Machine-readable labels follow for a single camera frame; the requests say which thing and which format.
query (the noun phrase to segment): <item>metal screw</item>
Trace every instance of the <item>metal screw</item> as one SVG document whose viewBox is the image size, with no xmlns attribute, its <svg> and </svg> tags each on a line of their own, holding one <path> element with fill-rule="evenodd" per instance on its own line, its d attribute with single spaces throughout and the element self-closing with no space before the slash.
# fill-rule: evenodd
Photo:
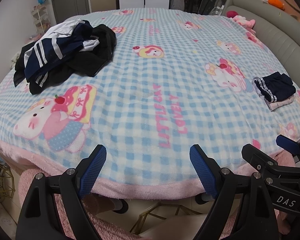
<svg viewBox="0 0 300 240">
<path fill-rule="evenodd" d="M 253 173 L 253 176 L 254 176 L 256 179 L 260 179 L 260 178 L 261 178 L 261 174 L 260 174 L 259 172 Z"/>
<path fill-rule="evenodd" d="M 271 178 L 266 178 L 266 182 L 268 182 L 269 184 L 272 184 L 272 183 L 273 183 L 273 179 L 271 179 Z"/>
<path fill-rule="evenodd" d="M 224 175 L 227 175 L 230 173 L 230 170 L 228 168 L 222 168 L 221 169 L 221 172 L 224 174 Z"/>
<path fill-rule="evenodd" d="M 41 179 L 43 177 L 43 174 L 42 173 L 38 173 L 36 174 L 35 178 L 36 179 Z"/>
<path fill-rule="evenodd" d="M 74 174 L 75 173 L 75 169 L 74 168 L 69 168 L 69 169 L 67 169 L 67 174 L 68 175 L 72 175 L 72 174 Z"/>
</svg>

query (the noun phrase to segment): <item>pink fluffy fabric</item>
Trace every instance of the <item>pink fluffy fabric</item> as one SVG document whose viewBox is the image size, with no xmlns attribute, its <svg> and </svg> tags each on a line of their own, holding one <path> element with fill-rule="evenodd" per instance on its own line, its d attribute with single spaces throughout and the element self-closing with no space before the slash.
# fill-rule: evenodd
<svg viewBox="0 0 300 240">
<path fill-rule="evenodd" d="M 294 163 L 291 153 L 287 152 L 286 150 L 279 153 L 273 159 L 276 160 L 278 162 L 278 165 L 280 165 L 280 166 L 295 167 L 295 163 Z M 250 164 L 246 163 L 245 165 L 243 165 L 239 168 L 237 174 L 246 175 L 248 170 L 249 170 L 249 173 L 251 172 L 251 174 L 254 172 L 257 172 L 254 168 L 252 168 L 250 166 Z M 278 217 L 279 211 L 278 210 L 274 210 L 274 211 L 275 211 L 276 216 Z M 225 225 L 225 228 L 223 229 L 223 232 L 221 234 L 220 239 L 225 238 L 230 235 L 231 230 L 234 225 L 234 222 L 235 222 L 235 219 L 237 217 L 237 214 L 238 214 L 238 208 L 233 212 L 233 214 L 231 214 L 229 216 L 227 223 Z"/>
<path fill-rule="evenodd" d="M 28 192 L 28 189 L 31 185 L 31 182 L 34 178 L 34 176 L 42 172 L 46 176 L 49 176 L 47 173 L 40 169 L 29 169 L 24 171 L 21 174 L 20 180 L 19 180 L 19 198 L 21 205 L 23 204 L 26 194 Z M 63 230 L 66 234 L 66 236 L 75 239 L 74 234 L 72 232 L 72 229 L 70 227 L 68 217 L 66 215 L 65 208 L 62 203 L 61 195 L 55 195 L 56 204 L 58 208 L 59 217 L 61 220 L 61 224 L 63 227 Z M 83 199 L 83 205 L 87 211 L 87 214 L 90 217 L 90 220 L 94 227 L 96 228 L 97 232 L 101 236 L 103 240 L 149 240 L 145 238 L 141 238 L 140 236 L 136 236 L 134 234 L 131 234 L 124 229 L 113 225 L 111 223 L 108 223 L 102 219 L 97 218 L 96 216 L 96 210 L 98 209 L 98 203 L 95 201 L 94 197 L 92 195 L 88 195 Z"/>
</svg>

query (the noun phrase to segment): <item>headboard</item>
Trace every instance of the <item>headboard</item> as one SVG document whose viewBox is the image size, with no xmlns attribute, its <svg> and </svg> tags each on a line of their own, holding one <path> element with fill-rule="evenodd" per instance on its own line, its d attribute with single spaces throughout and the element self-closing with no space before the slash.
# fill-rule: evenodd
<svg viewBox="0 0 300 240">
<path fill-rule="evenodd" d="M 255 19 L 256 36 L 278 58 L 291 79 L 300 87 L 300 23 L 284 11 L 261 0 L 227 0 L 222 15 L 236 11 Z"/>
</svg>

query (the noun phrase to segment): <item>floor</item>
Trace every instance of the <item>floor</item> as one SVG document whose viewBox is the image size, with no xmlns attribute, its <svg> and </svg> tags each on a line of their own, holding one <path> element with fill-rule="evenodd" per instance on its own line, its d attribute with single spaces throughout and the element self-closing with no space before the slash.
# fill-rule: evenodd
<svg viewBox="0 0 300 240">
<path fill-rule="evenodd" d="M 21 211 L 21 205 L 20 205 L 19 194 L 18 194 L 18 183 L 19 183 L 20 176 L 14 170 L 11 170 L 11 172 L 14 176 L 16 191 L 15 191 L 15 194 L 13 195 L 13 198 L 12 199 L 6 198 L 2 202 L 2 205 L 7 210 L 7 212 L 10 214 L 10 216 L 13 218 L 13 220 L 17 223 L 19 215 L 20 215 L 20 211 Z M 203 213 L 203 214 L 207 214 L 213 204 L 213 202 L 208 202 L 204 205 L 198 205 L 195 202 L 194 197 L 180 199 L 180 200 L 138 200 L 138 199 L 133 199 L 133 200 L 126 200 L 126 201 L 129 204 L 129 210 L 125 214 L 117 214 L 112 211 L 108 211 L 108 212 L 98 214 L 98 217 L 101 219 L 104 219 L 108 222 L 114 223 L 127 231 L 130 231 L 132 226 L 138 220 L 138 216 L 142 212 L 144 212 L 147 208 L 151 207 L 152 205 L 156 204 L 159 201 L 162 203 L 181 204 L 183 206 L 186 206 L 187 208 L 190 208 L 192 210 L 195 210 L 195 211 Z M 234 200 L 233 209 L 239 205 L 239 202 L 240 202 L 239 199 Z M 175 214 L 175 212 L 176 212 L 175 207 L 159 207 L 152 213 L 168 218 L 168 217 L 173 216 Z M 143 225 L 142 232 L 159 224 L 160 222 L 162 222 L 161 219 L 152 217 L 152 216 L 148 216 L 146 219 L 146 222 Z"/>
</svg>

